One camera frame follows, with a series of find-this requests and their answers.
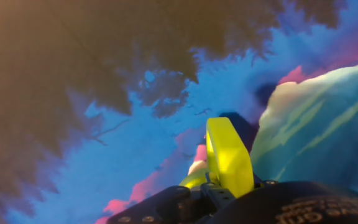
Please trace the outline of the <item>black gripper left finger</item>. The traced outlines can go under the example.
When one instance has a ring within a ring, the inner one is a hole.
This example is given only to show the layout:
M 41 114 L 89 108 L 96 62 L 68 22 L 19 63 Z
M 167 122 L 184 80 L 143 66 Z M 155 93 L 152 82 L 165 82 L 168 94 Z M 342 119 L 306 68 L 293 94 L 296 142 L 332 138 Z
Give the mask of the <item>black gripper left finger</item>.
M 205 224 L 233 200 L 228 189 L 213 183 L 173 186 L 113 215 L 107 224 Z

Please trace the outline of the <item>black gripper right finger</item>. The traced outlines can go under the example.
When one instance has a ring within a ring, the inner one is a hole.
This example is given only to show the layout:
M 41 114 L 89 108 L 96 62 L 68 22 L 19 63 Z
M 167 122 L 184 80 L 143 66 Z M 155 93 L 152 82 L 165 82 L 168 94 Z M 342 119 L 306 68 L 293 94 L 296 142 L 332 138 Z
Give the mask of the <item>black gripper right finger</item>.
M 312 182 L 284 182 L 243 195 L 207 224 L 358 224 L 358 192 Z

